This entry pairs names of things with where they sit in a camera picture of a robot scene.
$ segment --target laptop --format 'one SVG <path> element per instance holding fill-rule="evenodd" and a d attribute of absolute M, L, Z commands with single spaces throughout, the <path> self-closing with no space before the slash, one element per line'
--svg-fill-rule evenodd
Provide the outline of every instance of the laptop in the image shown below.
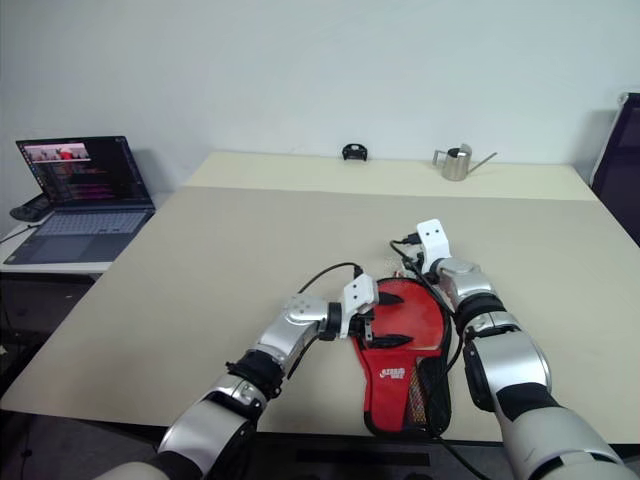
<path fill-rule="evenodd" d="M 123 136 L 16 144 L 54 211 L 5 264 L 111 262 L 155 212 Z"/>

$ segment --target metal watering can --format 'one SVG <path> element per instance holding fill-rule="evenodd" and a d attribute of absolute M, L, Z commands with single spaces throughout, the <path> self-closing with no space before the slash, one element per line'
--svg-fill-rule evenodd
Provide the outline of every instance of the metal watering can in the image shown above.
<path fill-rule="evenodd" d="M 438 165 L 438 157 L 441 154 L 446 155 L 444 165 L 442 166 L 442 176 L 447 180 L 459 182 L 460 180 L 467 178 L 467 175 L 471 172 L 495 157 L 498 152 L 493 152 L 471 169 L 469 169 L 469 165 L 471 164 L 471 147 L 466 143 L 461 144 L 459 148 L 450 148 L 446 152 L 444 150 L 435 150 L 433 152 L 434 165 Z"/>

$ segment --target red case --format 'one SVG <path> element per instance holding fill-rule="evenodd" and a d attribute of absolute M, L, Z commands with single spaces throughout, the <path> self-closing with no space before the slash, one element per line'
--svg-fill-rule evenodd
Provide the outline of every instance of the red case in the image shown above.
<path fill-rule="evenodd" d="M 374 336 L 396 333 L 409 335 L 413 340 L 400 347 L 371 349 L 353 339 L 367 379 L 364 417 L 374 434 L 401 433 L 412 423 L 407 422 L 407 414 L 411 413 L 407 412 L 408 406 L 412 410 L 422 408 L 424 414 L 426 399 L 416 405 L 415 395 L 412 395 L 410 402 L 410 384 L 415 383 L 412 377 L 416 375 L 415 368 L 420 359 L 442 355 L 443 318 L 435 300 L 412 279 L 382 280 L 379 290 L 399 295 L 404 303 L 375 307 L 371 323 Z"/>

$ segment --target laptop screen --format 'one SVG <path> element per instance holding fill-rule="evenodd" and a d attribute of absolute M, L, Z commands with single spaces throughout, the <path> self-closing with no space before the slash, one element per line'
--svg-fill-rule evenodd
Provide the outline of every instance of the laptop screen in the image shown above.
<path fill-rule="evenodd" d="M 55 206 L 150 203 L 125 137 L 20 140 L 16 144 Z"/>

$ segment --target small black object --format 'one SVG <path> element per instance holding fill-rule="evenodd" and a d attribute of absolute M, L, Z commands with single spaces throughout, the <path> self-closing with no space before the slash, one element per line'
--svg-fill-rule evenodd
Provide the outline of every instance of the small black object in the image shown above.
<path fill-rule="evenodd" d="M 9 215 L 21 222 L 38 222 L 52 210 L 44 193 L 32 198 L 24 205 L 11 209 Z"/>
<path fill-rule="evenodd" d="M 344 160 L 362 160 L 366 162 L 368 155 L 367 148 L 359 143 L 349 143 L 342 149 L 342 158 Z"/>

